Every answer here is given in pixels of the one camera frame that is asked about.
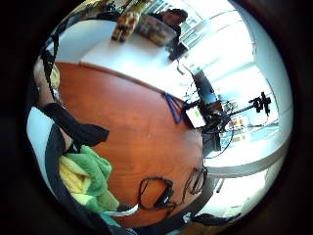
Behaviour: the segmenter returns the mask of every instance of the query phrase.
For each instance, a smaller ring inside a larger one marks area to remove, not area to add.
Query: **cable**
[[[229,147],[229,145],[231,144],[232,140],[233,140],[233,137],[234,137],[234,133],[235,133],[235,130],[233,129],[233,132],[232,132],[232,136],[231,136],[231,140],[228,142],[227,146],[224,148],[224,150],[219,153],[218,155],[216,156],[213,156],[213,157],[203,157],[204,159],[215,159],[217,158],[218,156],[220,156],[221,154],[223,154],[225,152],[225,150]]]
[[[234,134],[235,134],[235,129],[233,128],[233,129],[232,129],[232,136],[231,136],[231,139],[230,139],[230,141],[228,142],[227,146],[223,149],[223,151],[222,151],[221,153],[219,153],[218,155],[213,156],[213,157],[204,157],[204,156],[202,156],[202,157],[203,157],[204,159],[215,159],[215,158],[219,157],[219,156],[220,156],[221,154],[223,154],[223,153],[226,151],[226,149],[230,146],[230,144],[231,144],[231,142],[232,142],[232,140],[233,140]]]
[[[202,190],[203,185],[205,184],[205,181],[206,181],[206,177],[207,177],[207,168],[205,166],[194,168],[193,172],[189,175],[189,177],[185,183],[181,202],[177,204],[175,202],[171,202],[170,199],[168,199],[168,202],[162,208],[155,208],[155,207],[148,208],[143,204],[141,198],[142,198],[144,192],[146,191],[150,180],[157,179],[157,180],[164,181],[167,184],[167,188],[165,189],[167,192],[172,191],[172,189],[171,189],[172,184],[173,184],[172,181],[170,181],[169,179],[166,179],[166,178],[158,177],[158,176],[146,177],[141,181],[140,186],[139,186],[139,196],[138,196],[139,206],[141,208],[147,210],[147,211],[150,211],[150,212],[156,212],[159,210],[168,209],[168,212],[166,213],[166,216],[165,216],[165,218],[167,218],[177,207],[179,207],[185,203],[185,198],[186,198],[188,188],[190,189],[189,192],[192,195],[198,194]],[[194,178],[196,180],[195,180],[194,185],[191,187],[191,182],[193,181]]]

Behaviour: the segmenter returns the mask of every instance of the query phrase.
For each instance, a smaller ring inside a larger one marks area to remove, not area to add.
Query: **black strap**
[[[56,99],[56,97],[55,97],[55,94],[54,94],[52,86],[51,86],[50,75],[52,72],[53,64],[55,64],[58,49],[59,49],[59,34],[60,34],[60,29],[57,28],[56,32],[50,36],[53,40],[53,43],[54,43],[53,44],[54,54],[51,55],[50,51],[47,50],[46,47],[44,47],[40,53],[40,57],[43,61],[46,79],[47,79],[48,84],[49,84],[49,89],[50,89],[50,92],[51,92],[54,99]]]

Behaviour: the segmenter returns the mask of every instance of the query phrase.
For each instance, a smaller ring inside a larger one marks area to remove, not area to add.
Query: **black cable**
[[[231,144],[231,142],[232,142],[232,140],[233,140],[234,134],[235,134],[235,129],[233,128],[233,129],[232,129],[232,136],[231,136],[231,139],[230,139],[230,141],[228,142],[227,146],[223,149],[223,151],[222,151],[221,153],[219,153],[218,155],[213,156],[213,157],[203,157],[203,158],[204,158],[204,159],[215,159],[215,158],[219,157],[221,154],[223,154],[223,153],[225,152],[225,150],[230,146],[230,144]]]
[[[235,130],[233,129],[233,132],[232,132],[232,136],[231,136],[231,140],[228,142],[227,146],[224,148],[224,150],[219,153],[218,155],[216,156],[213,156],[213,157],[203,157],[204,159],[215,159],[217,158],[218,156],[220,156],[221,154],[223,154],[225,152],[225,150],[229,147],[229,145],[231,144],[232,140],[233,140],[233,137],[234,137],[234,133],[235,133]]]
[[[147,177],[147,178],[144,178],[141,183],[140,183],[140,186],[139,186],[139,196],[138,196],[138,201],[139,201],[139,206],[147,211],[150,211],[150,212],[156,212],[156,211],[159,211],[159,210],[163,210],[163,209],[168,209],[168,212],[166,213],[166,216],[165,218],[169,217],[169,215],[179,206],[183,205],[185,203],[185,198],[186,198],[186,194],[187,194],[187,190],[188,188],[190,188],[191,186],[191,182],[194,178],[194,176],[199,173],[196,177],[196,181],[195,181],[195,184],[193,185],[192,189],[190,189],[190,193],[195,195],[195,194],[198,194],[202,188],[203,188],[203,185],[206,181],[206,176],[207,176],[207,169],[205,166],[202,166],[200,168],[194,168],[193,172],[190,174],[190,176],[188,177],[186,183],[185,183],[185,186],[184,186],[184,190],[183,190],[183,195],[182,195],[182,199],[181,199],[181,202],[180,203],[175,203],[175,202],[171,202],[169,201],[165,207],[163,208],[155,208],[155,207],[151,207],[151,208],[148,208],[146,207],[142,200],[141,200],[141,197],[143,196],[144,192],[146,191],[147,189],[147,186],[150,182],[150,180],[154,180],[154,179],[158,179],[158,180],[163,180],[163,181],[166,181],[168,179],[165,179],[165,178],[162,178],[162,177],[158,177],[158,176],[150,176],[150,177]],[[200,188],[197,188],[200,180],[201,180],[201,176],[203,175],[203,181],[202,181],[202,185]]]

